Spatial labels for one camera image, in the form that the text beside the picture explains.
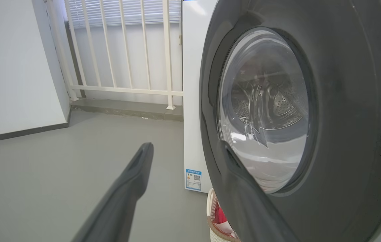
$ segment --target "railing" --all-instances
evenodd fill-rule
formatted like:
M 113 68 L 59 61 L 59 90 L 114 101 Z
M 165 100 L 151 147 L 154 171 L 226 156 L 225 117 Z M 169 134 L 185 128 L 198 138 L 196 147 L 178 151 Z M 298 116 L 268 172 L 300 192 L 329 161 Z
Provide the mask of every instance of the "railing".
M 78 71 L 80 72 L 81 76 L 81 85 L 80 84 L 75 84 L 71 78 L 70 74 L 70 67 L 66 63 L 66 61 L 60 61 L 61 62 L 61 67 L 64 70 L 64 78 L 66 79 L 66 83 L 68 85 L 68 91 L 69 95 L 71 97 L 71 100 L 77 100 L 77 96 L 75 93 L 75 90 L 95 90 L 95 91 L 108 91 L 108 92 L 127 92 L 127 93 L 140 93 L 140 94 L 154 94 L 154 95 L 166 95 L 168 97 L 168 106 L 167 109 L 175 109 L 175 106 L 173 105 L 173 96 L 183 96 L 183 91 L 173 91 L 172 90 L 172 63 L 171 63 L 171 38 L 170 38 L 170 18 L 169 18 L 169 0 L 162 0 L 162 8 L 163 8 L 163 27 L 164 27 L 164 44 L 165 44 L 165 61 L 166 61 L 166 84 L 167 84 L 167 89 L 166 90 L 158 90 L 158 89 L 152 89 L 152 85 L 150 82 L 150 69 L 149 69 L 149 56 L 148 56 L 148 50 L 147 50 L 147 35 L 146 35 L 146 20 L 144 16 L 144 1 L 140 0 L 141 2 L 141 18 L 142 18 L 142 27 L 143 27 L 143 40 L 144 40 L 144 51 L 145 51 L 145 66 L 146 66 L 146 75 L 147 75 L 147 84 L 148 84 L 148 89 L 138 89 L 138 88 L 133 88 L 134 83 L 132 80 L 132 72 L 131 72 L 131 62 L 130 62 L 130 56 L 129 56 L 129 48 L 128 48 L 128 38 L 126 35 L 126 24 L 125 24 L 125 16 L 123 13 L 123 0 L 118 0 L 119 5 L 120 5 L 120 17 L 121 17 L 121 23 L 122 24 L 122 31 L 123 31 L 123 38 L 124 38 L 124 48 L 126 50 L 126 61 L 128 65 L 128 75 L 129 75 L 129 84 L 130 88 L 125 88 L 125 87 L 118 87 L 116 83 L 116 78 L 114 75 L 114 64 L 112 64 L 111 61 L 111 53 L 110 53 L 110 47 L 109 47 L 109 40 L 108 40 L 108 31 L 107 31 L 107 22 L 105 18 L 105 12 L 104 12 L 104 6 L 103 6 L 103 0 L 100 0 L 100 10 L 101 10 L 101 17 L 102 17 L 102 23 L 103 23 L 103 32 L 104 32 L 104 37 L 105 37 L 105 44 L 106 44 L 106 51 L 107 51 L 107 56 L 108 56 L 108 61 L 109 61 L 109 68 L 111 71 L 111 77 L 112 77 L 112 87 L 105 87 L 102 86 L 101 84 L 101 79 L 99 75 L 99 70 L 98 70 L 98 63 L 96 60 L 95 56 L 95 49 L 93 46 L 93 41 L 92 41 L 92 34 L 91 34 L 91 29 L 89 25 L 89 18 L 87 14 L 87 9 L 86 9 L 86 1 L 81 0 L 82 6 L 83 6 L 83 15 L 84 15 L 84 20 L 85 20 L 85 25 L 86 25 L 86 32 L 88 35 L 88 40 L 89 40 L 89 49 L 90 49 L 90 55 L 92 57 L 92 63 L 93 63 L 93 68 L 95 69 L 95 78 L 97 82 L 97 86 L 91 86 L 87 84 L 85 74 L 83 71 L 83 65 L 80 57 L 80 52 L 79 48 L 77 45 L 77 37 L 75 34 L 74 30 L 74 25 L 72 22 L 71 18 L 71 10 L 70 6 L 68 3 L 68 0 L 65 0 L 65 8 L 66 8 L 66 14 L 69 19 L 69 28 L 71 32 L 71 38 L 74 44 L 74 51 L 76 55 L 76 60 L 77 60 L 77 66 L 78 66 Z M 57 15 L 55 8 L 52 6 L 51 0 L 47 0 L 47 7 L 48 11 L 52 15 L 51 17 L 51 22 L 52 22 L 52 28 L 53 28 L 53 35 L 55 37 L 56 35 L 56 43 L 57 43 L 57 48 L 58 48 L 58 58 L 64 60 L 65 59 L 65 53 L 64 53 L 64 46 L 63 43 L 57 40 L 57 36 L 59 36 L 58 32 L 58 23 L 57 18 L 55 17 Z

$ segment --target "window blinds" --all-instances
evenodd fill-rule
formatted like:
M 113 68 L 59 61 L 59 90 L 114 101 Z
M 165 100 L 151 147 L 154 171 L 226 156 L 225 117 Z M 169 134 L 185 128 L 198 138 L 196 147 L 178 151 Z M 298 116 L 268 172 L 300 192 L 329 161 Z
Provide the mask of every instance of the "window blinds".
M 69 3 L 74 28 L 84 28 L 85 21 L 81 0 L 65 0 Z M 105 19 L 108 26 L 121 25 L 120 7 L 118 0 L 103 0 Z M 87 15 L 91 27 L 102 26 L 99 0 L 86 0 Z M 141 23 L 140 0 L 123 0 L 123 13 L 127 24 Z M 146 23 L 162 23 L 162 0 L 144 0 Z M 181 19 L 181 0 L 169 1 L 170 22 L 176 23 Z

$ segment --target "white laundry basket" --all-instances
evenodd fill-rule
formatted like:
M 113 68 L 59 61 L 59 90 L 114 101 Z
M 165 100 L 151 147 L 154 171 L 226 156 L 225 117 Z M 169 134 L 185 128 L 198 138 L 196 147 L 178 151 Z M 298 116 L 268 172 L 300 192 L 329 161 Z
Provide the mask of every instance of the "white laundry basket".
M 229 235 L 218 230 L 213 224 L 215 221 L 215 210 L 218 207 L 218 199 L 214 189 L 210 189 L 207 197 L 207 222 L 210 227 L 211 242 L 241 242 L 238 238 L 232 238 Z

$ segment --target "blue and white label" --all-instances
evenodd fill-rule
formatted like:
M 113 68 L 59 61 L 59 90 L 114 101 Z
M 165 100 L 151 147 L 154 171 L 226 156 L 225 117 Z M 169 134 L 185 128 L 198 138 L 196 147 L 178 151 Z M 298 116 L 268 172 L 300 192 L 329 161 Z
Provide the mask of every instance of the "blue and white label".
M 186 169 L 186 188 L 201 191 L 201 172 Z

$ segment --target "floor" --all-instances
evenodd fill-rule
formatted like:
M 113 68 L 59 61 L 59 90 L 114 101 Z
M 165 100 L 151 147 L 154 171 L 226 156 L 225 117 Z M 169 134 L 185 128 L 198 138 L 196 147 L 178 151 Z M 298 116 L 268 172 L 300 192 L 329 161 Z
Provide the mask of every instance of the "floor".
M 0 241 L 68 242 L 139 146 L 154 144 L 129 241 L 209 242 L 184 189 L 183 123 L 73 111 L 69 128 L 0 141 Z

